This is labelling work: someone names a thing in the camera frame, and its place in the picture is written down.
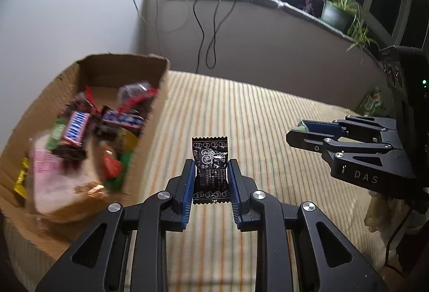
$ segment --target cloth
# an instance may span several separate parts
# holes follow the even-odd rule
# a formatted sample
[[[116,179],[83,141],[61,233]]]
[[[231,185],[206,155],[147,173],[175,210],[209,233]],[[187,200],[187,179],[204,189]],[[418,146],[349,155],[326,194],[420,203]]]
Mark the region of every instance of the cloth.
[[[374,267],[381,267],[383,241],[364,225],[371,199],[367,191],[332,178],[320,154],[291,148],[285,141],[301,118],[332,121],[353,112],[183,72],[170,72],[168,86],[169,96],[142,172],[141,201],[181,174],[185,159],[193,157],[192,137],[227,136],[229,158],[238,160],[242,174],[254,178],[259,189],[284,203],[314,202]],[[50,262],[31,247],[25,247],[27,261],[22,261],[18,240],[9,235],[9,254],[19,279],[33,290]],[[169,290],[254,291],[256,247],[256,233],[237,230],[230,203],[192,206],[187,229],[167,233]],[[296,281],[296,264],[292,267]]]
[[[387,198],[374,191],[368,191],[371,201],[366,212],[364,223],[370,232],[380,232],[380,237],[387,246],[395,230],[405,219],[409,207],[404,200]],[[417,234],[426,224],[429,218],[429,210],[424,214],[411,211],[410,215],[396,233],[389,246],[389,258],[396,253],[396,247],[401,242],[404,234]]]

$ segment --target black gripper arm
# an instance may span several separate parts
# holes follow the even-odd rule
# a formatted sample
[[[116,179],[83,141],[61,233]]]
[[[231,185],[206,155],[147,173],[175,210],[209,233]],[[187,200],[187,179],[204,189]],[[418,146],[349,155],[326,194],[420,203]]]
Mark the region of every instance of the black gripper arm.
[[[321,153],[336,179],[404,199],[419,213],[429,207],[429,195],[423,190],[428,181],[404,150],[395,119],[348,115],[332,123],[302,120],[287,133],[286,141]]]
[[[237,228],[257,231],[257,292],[293,291],[292,244],[302,292],[386,291],[380,276],[316,205],[288,205],[258,190],[252,178],[241,174],[237,160],[229,161],[227,171]],[[169,180],[166,190],[134,206],[111,204],[52,266],[36,292],[122,292],[132,231],[130,291],[167,292],[166,231],[186,228],[194,180],[195,163],[186,160],[181,176]]]

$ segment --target potted plant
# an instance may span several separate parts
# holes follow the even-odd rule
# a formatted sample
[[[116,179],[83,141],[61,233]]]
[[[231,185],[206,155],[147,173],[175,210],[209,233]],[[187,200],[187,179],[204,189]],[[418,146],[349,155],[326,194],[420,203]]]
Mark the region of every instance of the potted plant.
[[[356,0],[324,0],[320,20],[346,33],[356,16],[358,3]]]
[[[376,44],[378,49],[380,49],[380,47],[378,46],[378,43],[373,38],[368,37],[368,26],[360,18],[360,15],[358,13],[355,14],[355,18],[353,19],[353,24],[348,30],[348,35],[354,39],[354,43],[348,47],[346,52],[358,46],[362,51],[362,62],[363,62],[364,47],[370,46],[370,44]]]

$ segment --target blue gripper pad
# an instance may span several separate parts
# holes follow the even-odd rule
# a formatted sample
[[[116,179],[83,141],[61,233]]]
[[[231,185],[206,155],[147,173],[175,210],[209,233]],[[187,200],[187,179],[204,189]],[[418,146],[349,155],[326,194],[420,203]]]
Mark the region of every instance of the blue gripper pad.
[[[234,215],[234,222],[237,224],[237,229],[240,230],[243,223],[243,217],[241,214],[241,201],[240,195],[237,187],[237,182],[235,180],[234,171],[232,169],[231,162],[228,163],[227,171],[228,186],[230,189],[231,205],[232,205],[232,214]]]
[[[195,162],[192,161],[192,164],[189,169],[189,173],[186,180],[186,186],[183,193],[183,202],[182,202],[182,217],[180,218],[180,226],[183,230],[186,229],[186,225],[189,222],[190,208],[192,206],[192,196],[194,195],[194,183],[195,183]]]
[[[334,136],[338,139],[345,137],[346,133],[338,123],[303,120],[304,125],[308,127],[309,132],[323,133]]]

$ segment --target metal screw cap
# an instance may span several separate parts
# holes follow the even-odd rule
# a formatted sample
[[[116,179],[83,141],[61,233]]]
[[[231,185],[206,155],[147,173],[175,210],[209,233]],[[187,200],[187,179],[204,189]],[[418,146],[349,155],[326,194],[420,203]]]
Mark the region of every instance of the metal screw cap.
[[[170,197],[170,193],[168,191],[160,191],[158,193],[158,199],[160,200],[166,200]]]
[[[117,202],[111,203],[108,209],[110,212],[117,212],[121,209],[121,204]]]
[[[303,208],[304,210],[308,211],[308,212],[311,212],[311,211],[314,211],[314,210],[315,210],[316,205],[315,205],[314,203],[312,203],[312,202],[308,202],[308,201],[306,201],[306,202],[304,202],[304,203],[302,204],[302,208]]]
[[[253,197],[258,200],[265,198],[266,194],[262,190],[256,190],[253,192]]]

